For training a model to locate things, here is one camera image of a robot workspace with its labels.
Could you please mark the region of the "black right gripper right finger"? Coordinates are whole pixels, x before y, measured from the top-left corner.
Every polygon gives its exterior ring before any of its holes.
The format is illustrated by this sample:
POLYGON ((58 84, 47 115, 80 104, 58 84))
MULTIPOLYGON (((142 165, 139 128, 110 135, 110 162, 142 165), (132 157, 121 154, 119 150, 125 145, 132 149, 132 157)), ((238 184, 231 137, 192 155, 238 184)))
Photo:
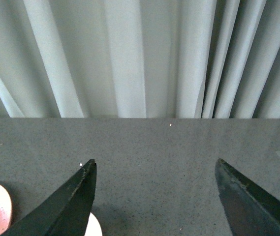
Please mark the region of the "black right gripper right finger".
POLYGON ((215 177, 234 236, 280 236, 280 200, 221 158, 215 177))

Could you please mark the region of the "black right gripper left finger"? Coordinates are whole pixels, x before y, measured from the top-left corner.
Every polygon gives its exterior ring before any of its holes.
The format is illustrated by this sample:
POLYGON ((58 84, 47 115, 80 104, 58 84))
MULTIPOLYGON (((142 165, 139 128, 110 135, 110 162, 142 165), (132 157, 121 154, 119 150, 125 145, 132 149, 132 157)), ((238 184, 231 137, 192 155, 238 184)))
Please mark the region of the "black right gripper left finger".
POLYGON ((83 236, 92 209, 97 166, 90 159, 4 236, 83 236))

